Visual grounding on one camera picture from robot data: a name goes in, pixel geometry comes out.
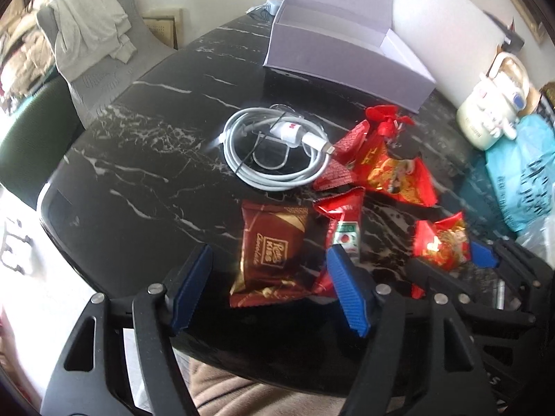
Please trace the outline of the red green snack packet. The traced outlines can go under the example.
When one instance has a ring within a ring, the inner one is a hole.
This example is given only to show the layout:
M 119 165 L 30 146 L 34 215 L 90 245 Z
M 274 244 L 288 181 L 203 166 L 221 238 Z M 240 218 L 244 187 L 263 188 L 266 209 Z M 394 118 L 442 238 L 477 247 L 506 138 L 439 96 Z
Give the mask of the red green snack packet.
M 315 201 L 313 209 L 328 218 L 325 248 L 341 245 L 355 265 L 360 262 L 361 215 L 365 190 L 355 187 L 347 192 Z

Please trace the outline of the brown chocolate packet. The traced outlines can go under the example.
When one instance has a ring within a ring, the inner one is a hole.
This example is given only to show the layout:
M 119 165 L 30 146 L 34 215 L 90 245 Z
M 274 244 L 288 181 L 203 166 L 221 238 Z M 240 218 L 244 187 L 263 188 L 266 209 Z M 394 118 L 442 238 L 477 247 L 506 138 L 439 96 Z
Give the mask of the brown chocolate packet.
M 245 200 L 242 214 L 241 258 L 230 306 L 263 306 L 309 296 L 311 279 L 300 266 L 309 209 Z

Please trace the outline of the dark red snack packet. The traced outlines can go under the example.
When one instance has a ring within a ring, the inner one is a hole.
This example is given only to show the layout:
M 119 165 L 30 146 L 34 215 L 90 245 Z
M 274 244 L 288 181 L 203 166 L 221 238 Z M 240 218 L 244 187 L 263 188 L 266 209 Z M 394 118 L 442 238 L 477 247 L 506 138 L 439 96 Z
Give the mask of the dark red snack packet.
M 334 144 L 335 150 L 328 166 L 324 173 L 312 183 L 312 189 L 317 192 L 326 191 L 355 181 L 355 174 L 351 170 L 350 164 L 358 155 L 369 131 L 370 123 L 362 120 Z

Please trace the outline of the large red gold candy packet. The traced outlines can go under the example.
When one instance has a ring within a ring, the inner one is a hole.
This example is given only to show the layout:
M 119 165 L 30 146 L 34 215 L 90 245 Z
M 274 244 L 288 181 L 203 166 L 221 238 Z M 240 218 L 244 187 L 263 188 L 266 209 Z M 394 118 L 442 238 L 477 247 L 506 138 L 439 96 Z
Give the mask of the large red gold candy packet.
M 356 156 L 354 183 L 401 203 L 431 208 L 437 203 L 431 174 L 421 158 L 395 159 L 379 134 L 370 135 Z

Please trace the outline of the red plastic fan toy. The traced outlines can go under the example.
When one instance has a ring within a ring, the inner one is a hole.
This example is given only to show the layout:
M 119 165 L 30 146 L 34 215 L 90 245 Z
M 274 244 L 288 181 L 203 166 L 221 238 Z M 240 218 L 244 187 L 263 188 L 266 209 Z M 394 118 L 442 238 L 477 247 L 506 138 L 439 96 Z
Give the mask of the red plastic fan toy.
M 409 115 L 400 113 L 396 105 L 377 105 L 365 109 L 365 117 L 373 130 L 369 132 L 366 143 L 382 141 L 385 144 L 395 143 L 405 126 L 414 126 Z

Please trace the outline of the clear acrylic phone stand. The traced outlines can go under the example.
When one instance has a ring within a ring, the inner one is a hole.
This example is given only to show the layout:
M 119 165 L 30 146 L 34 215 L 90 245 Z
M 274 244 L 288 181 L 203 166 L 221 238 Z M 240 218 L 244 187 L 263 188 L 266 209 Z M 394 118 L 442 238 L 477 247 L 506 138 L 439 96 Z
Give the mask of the clear acrylic phone stand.
M 285 167 L 290 150 L 300 146 L 303 130 L 299 122 L 281 118 L 273 128 L 271 124 L 259 124 L 247 133 L 256 137 L 253 152 L 247 154 L 247 163 L 275 172 Z

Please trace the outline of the light blue plastic bag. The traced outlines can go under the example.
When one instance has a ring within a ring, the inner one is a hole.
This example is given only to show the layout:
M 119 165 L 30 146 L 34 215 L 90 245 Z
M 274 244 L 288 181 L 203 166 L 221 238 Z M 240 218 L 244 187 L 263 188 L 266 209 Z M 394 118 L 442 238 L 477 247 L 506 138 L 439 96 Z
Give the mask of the light blue plastic bag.
M 526 115 L 516 138 L 485 151 L 486 170 L 505 224 L 514 233 L 550 213 L 554 186 L 554 131 L 540 115 Z

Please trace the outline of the white cartoon water bottle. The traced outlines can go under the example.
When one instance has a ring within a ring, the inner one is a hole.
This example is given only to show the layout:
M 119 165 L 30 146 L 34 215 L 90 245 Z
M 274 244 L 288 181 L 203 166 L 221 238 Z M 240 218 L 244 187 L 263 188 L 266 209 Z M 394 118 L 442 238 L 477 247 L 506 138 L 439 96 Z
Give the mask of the white cartoon water bottle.
M 459 128 L 470 144 L 486 151 L 502 137 L 514 140 L 518 114 L 527 106 L 530 89 L 522 62 L 514 54 L 498 53 L 456 112 Z

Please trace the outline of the white foam pillow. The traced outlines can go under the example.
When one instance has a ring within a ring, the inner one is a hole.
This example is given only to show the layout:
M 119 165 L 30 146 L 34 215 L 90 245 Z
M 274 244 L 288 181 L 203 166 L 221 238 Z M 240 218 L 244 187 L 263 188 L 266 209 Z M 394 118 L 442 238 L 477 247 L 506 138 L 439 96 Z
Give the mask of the white foam pillow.
M 393 0 L 392 27 L 454 107 L 485 77 L 505 40 L 470 0 Z

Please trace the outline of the green chair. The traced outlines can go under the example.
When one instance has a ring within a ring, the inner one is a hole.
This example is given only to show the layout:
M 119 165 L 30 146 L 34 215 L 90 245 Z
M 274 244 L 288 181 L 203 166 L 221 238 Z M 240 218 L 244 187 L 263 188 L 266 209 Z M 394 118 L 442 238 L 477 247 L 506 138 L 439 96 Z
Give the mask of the green chair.
M 66 81 L 50 80 L 1 141 L 1 184 L 30 208 L 85 128 Z

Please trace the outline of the grey upholstered chair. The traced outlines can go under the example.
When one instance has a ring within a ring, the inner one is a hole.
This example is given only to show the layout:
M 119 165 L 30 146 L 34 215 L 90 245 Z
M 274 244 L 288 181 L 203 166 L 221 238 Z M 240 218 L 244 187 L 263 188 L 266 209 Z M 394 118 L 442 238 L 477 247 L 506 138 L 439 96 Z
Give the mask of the grey upholstered chair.
M 175 53 L 147 28 L 135 0 L 52 0 L 37 14 L 37 24 L 84 127 Z

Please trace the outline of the lavender gift box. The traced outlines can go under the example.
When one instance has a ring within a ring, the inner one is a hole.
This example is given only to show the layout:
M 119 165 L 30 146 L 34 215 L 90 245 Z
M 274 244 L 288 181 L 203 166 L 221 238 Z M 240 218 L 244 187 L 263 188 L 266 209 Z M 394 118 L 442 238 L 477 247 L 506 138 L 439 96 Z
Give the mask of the lavender gift box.
M 392 29 L 393 0 L 282 0 L 264 65 L 417 112 L 436 87 Z

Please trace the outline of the beige garment on chair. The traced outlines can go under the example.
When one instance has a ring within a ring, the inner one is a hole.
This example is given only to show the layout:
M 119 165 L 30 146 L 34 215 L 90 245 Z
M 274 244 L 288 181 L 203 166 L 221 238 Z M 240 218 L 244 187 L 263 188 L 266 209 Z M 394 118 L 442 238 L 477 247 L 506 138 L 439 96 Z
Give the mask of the beige garment on chair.
M 58 71 L 73 82 L 106 57 L 123 64 L 136 54 L 132 24 L 118 0 L 53 0 L 57 34 L 52 48 Z

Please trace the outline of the pile of clothes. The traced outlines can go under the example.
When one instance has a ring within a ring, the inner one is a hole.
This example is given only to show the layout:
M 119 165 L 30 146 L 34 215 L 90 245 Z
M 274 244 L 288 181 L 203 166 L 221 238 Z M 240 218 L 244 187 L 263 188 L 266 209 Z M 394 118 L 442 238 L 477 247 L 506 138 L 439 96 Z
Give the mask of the pile of clothes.
M 1 111 L 14 113 L 35 94 L 54 68 L 50 43 L 37 12 L 20 12 L 1 25 Z

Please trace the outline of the gold picture frame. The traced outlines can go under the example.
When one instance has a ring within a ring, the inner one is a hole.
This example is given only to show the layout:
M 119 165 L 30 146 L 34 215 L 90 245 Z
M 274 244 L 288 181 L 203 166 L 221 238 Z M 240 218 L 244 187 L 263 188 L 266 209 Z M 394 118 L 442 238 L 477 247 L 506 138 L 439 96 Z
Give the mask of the gold picture frame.
M 547 38 L 547 28 L 538 6 L 532 0 L 510 1 L 524 20 L 527 28 L 531 31 L 536 43 L 541 45 Z

